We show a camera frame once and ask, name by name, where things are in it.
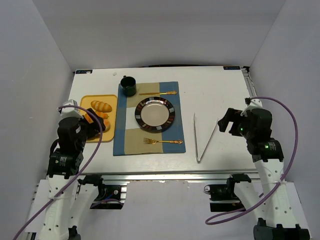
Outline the small round bread bun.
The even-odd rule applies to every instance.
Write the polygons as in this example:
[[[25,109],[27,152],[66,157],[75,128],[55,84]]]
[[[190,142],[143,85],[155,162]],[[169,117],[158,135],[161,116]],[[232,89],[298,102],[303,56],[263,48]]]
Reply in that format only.
[[[108,131],[111,127],[111,123],[108,119],[103,119],[103,124],[104,124],[104,131]]]

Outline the silver metal tongs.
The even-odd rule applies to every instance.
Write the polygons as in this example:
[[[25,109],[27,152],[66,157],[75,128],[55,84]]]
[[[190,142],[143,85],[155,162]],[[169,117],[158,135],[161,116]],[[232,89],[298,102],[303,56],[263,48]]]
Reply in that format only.
[[[213,122],[205,122],[199,119],[196,114],[193,114],[193,134],[195,144],[195,159],[198,164],[209,146],[209,143],[215,133],[218,125],[218,119]]]

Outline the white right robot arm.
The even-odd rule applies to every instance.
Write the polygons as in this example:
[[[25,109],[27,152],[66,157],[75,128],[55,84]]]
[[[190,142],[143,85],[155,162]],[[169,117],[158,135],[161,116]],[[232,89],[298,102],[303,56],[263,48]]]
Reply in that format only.
[[[257,220],[253,227],[256,240],[309,240],[309,230],[298,223],[290,203],[284,171],[281,144],[271,137],[272,114],[263,108],[253,108],[243,113],[229,108],[218,121],[219,130],[244,137],[248,152],[258,171],[262,197],[256,193],[246,174],[233,174],[227,186],[240,199],[242,205]]]

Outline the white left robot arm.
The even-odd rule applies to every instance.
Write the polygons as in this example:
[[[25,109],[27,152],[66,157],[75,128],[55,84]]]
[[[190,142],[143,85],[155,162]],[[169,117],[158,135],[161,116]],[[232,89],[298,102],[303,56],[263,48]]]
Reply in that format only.
[[[80,227],[102,186],[99,175],[80,179],[80,167],[86,141],[102,136],[104,121],[91,108],[85,110],[91,120],[80,114],[80,107],[59,109],[57,140],[52,144],[47,169],[48,199],[39,240],[79,240]]]

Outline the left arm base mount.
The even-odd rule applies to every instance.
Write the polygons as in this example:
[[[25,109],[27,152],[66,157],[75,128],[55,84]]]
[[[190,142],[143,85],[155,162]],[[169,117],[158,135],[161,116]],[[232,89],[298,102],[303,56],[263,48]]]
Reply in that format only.
[[[123,208],[121,185],[105,184],[102,176],[98,174],[85,175],[84,178],[79,178],[77,181],[77,193],[81,191],[82,186],[92,185],[97,188],[98,195],[93,200],[91,209],[121,210]]]

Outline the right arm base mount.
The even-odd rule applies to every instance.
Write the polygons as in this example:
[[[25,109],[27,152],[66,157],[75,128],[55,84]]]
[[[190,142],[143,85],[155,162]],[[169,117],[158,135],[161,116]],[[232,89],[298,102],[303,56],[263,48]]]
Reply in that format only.
[[[209,184],[203,190],[210,195],[212,213],[244,212],[260,200],[252,180],[245,173],[231,174],[225,184]]]

